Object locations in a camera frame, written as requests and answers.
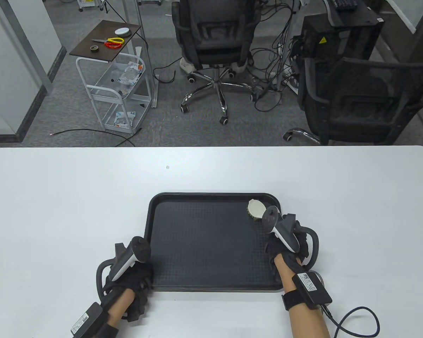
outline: computer case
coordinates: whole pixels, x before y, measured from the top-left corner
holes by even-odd
[[[304,17],[300,41],[301,56],[334,62],[342,57],[368,60],[384,20],[365,5],[353,12],[334,12],[339,27],[331,26],[327,13]]]

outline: power adapter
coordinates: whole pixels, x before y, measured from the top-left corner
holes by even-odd
[[[332,303],[331,296],[313,272],[294,275],[292,281],[309,309],[316,309],[317,306]]]
[[[71,328],[74,338],[92,338],[108,320],[108,312],[96,302],[76,321]]]

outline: yellow scissors handle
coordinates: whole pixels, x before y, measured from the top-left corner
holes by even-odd
[[[125,40],[121,37],[111,37],[107,40],[108,42],[118,43],[123,45],[125,43]]]

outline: label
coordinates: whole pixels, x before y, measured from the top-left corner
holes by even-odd
[[[88,320],[89,316],[88,314],[85,312],[83,314],[83,316],[80,317],[79,320],[76,321],[76,323],[74,324],[74,326],[71,328],[71,332],[72,334],[75,334],[79,328],[81,328],[81,326]]]
[[[312,282],[312,280],[310,279],[310,277],[304,272],[302,274],[298,274],[299,279],[301,280],[301,283],[303,284],[303,286],[305,286],[305,288],[307,289],[307,291],[316,291],[317,288],[315,287],[315,284]]]

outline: black mesh chair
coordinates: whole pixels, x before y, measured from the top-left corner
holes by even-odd
[[[329,140],[393,144],[423,108],[423,63],[382,63],[343,58],[333,67],[303,61],[298,102],[321,145]]]
[[[196,94],[210,88],[218,93],[223,113],[220,123],[223,125],[228,122],[228,117],[222,87],[248,90],[251,99],[255,100],[250,85],[223,82],[223,77],[229,73],[232,63],[241,67],[247,61],[255,27],[261,18],[257,8],[256,0],[180,0],[172,3],[172,21],[184,58],[196,69],[203,69],[202,65],[213,67],[213,77],[197,71],[190,74],[190,82],[198,77],[208,84],[184,97],[183,113],[188,112],[187,104]]]

